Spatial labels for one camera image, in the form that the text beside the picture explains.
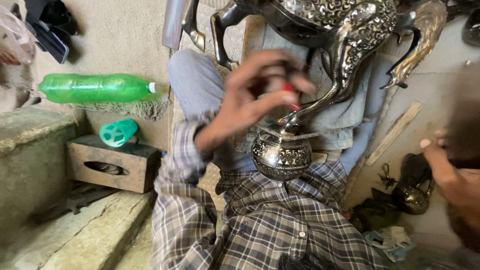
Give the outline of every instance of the green plastic bottle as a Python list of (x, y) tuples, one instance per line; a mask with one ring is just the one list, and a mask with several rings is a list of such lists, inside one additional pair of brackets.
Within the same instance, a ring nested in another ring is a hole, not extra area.
[(129, 74), (48, 74), (38, 85), (47, 99), (56, 103), (89, 101), (132, 102), (156, 92), (155, 83)]

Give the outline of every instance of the wooden stick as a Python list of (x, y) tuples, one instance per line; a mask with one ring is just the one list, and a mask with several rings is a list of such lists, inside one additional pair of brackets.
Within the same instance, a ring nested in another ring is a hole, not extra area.
[(367, 164), (368, 166), (372, 166), (375, 161), (387, 150), (390, 145), (392, 145), (393, 141), (402, 133), (410, 124), (410, 122), (417, 116), (420, 109), (422, 108), (422, 104), (420, 102), (414, 101), (410, 107), (395, 121), (392, 129), (387, 133), (385, 138), (383, 138), (375, 151), (370, 155), (368, 158)]

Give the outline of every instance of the sleeve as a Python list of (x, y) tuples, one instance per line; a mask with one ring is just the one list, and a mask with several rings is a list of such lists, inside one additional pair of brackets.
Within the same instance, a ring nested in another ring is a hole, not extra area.
[(195, 134), (213, 112), (178, 124), (171, 155), (167, 154), (155, 179), (158, 193), (153, 212), (153, 269), (176, 269), (216, 239), (216, 209), (208, 192), (197, 188), (208, 157), (198, 152)]

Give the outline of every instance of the stone ledge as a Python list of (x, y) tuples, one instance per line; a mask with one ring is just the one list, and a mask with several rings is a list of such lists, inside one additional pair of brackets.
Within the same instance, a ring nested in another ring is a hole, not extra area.
[(0, 157), (70, 125), (76, 125), (72, 115), (33, 107), (0, 113)]
[(24, 245), (1, 269), (108, 270), (121, 257), (140, 223), (150, 213), (152, 194), (120, 191), (81, 213), (68, 213), (37, 229), (37, 237)]

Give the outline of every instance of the plastic bag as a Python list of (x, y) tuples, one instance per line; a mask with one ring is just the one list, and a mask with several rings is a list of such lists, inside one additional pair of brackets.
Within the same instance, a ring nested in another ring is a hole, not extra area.
[(0, 5), (0, 25), (7, 34), (9, 53), (20, 63), (30, 65), (35, 56), (35, 44), (25, 24), (7, 8)]

